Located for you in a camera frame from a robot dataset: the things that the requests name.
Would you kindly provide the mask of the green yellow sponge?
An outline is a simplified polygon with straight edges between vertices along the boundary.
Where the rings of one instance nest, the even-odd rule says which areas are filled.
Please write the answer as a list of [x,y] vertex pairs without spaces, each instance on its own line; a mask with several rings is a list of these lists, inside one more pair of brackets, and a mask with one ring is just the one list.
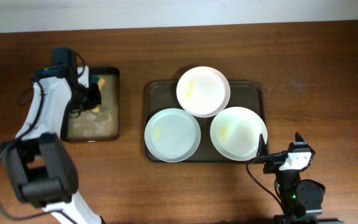
[[[105,85],[106,81],[105,79],[99,77],[99,76],[92,76],[91,77],[91,80],[89,81],[89,83],[91,82],[95,82],[99,85],[99,89],[100,91],[103,89],[103,86]],[[91,109],[91,111],[94,113],[94,114],[98,114],[100,112],[100,105],[98,105],[97,107]]]

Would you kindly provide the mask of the white top plate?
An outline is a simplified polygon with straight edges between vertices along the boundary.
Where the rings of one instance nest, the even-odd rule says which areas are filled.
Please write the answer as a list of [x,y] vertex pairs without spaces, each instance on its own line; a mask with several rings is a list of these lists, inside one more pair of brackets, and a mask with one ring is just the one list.
[[199,118],[208,118],[227,106],[231,89],[219,70],[200,66],[189,69],[180,77],[176,96],[185,111]]

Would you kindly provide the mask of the pale blue plate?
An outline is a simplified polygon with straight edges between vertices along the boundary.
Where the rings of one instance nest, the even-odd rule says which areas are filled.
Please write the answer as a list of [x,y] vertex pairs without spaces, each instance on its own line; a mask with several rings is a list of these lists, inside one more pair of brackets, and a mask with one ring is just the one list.
[[181,162],[192,156],[201,142],[201,128],[185,110],[167,108],[155,113],[145,125],[147,150],[164,162]]

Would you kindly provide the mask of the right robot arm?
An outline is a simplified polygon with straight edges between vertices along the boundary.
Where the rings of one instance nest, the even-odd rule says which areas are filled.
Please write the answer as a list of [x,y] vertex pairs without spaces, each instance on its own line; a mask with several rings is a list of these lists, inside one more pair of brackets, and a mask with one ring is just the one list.
[[264,174],[275,175],[275,196],[283,214],[274,216],[274,223],[318,223],[326,188],[317,181],[300,177],[300,173],[310,167],[314,156],[312,147],[295,133],[295,140],[286,151],[255,159],[256,163],[264,165]]

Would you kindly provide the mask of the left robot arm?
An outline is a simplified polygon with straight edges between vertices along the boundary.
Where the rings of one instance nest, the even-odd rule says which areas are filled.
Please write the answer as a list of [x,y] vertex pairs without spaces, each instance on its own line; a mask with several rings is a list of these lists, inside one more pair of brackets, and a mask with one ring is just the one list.
[[40,213],[17,217],[0,200],[0,212],[14,221],[53,215],[60,223],[104,223],[78,191],[74,162],[62,143],[68,118],[101,104],[101,81],[92,81],[88,66],[77,67],[81,56],[72,49],[52,51],[52,64],[32,77],[33,98],[26,121],[12,141],[1,144],[0,165],[22,203]]

